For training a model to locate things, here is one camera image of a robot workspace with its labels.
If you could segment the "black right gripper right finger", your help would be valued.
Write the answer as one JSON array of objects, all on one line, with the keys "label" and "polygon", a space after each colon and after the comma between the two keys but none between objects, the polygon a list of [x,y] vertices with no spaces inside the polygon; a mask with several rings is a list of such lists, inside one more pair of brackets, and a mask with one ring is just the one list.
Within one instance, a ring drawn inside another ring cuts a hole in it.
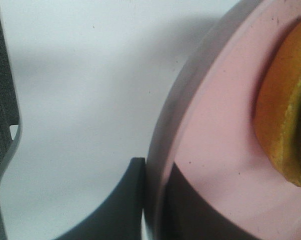
[{"label": "black right gripper right finger", "polygon": [[165,189],[162,240],[239,240],[237,227],[215,211],[173,165]]}]

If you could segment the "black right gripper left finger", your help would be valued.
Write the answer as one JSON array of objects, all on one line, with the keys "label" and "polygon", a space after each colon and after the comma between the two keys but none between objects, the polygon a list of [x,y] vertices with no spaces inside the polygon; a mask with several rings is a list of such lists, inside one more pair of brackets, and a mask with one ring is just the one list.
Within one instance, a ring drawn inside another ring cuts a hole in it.
[{"label": "black right gripper left finger", "polygon": [[134,157],[106,200],[59,240],[140,240],[146,160]]}]

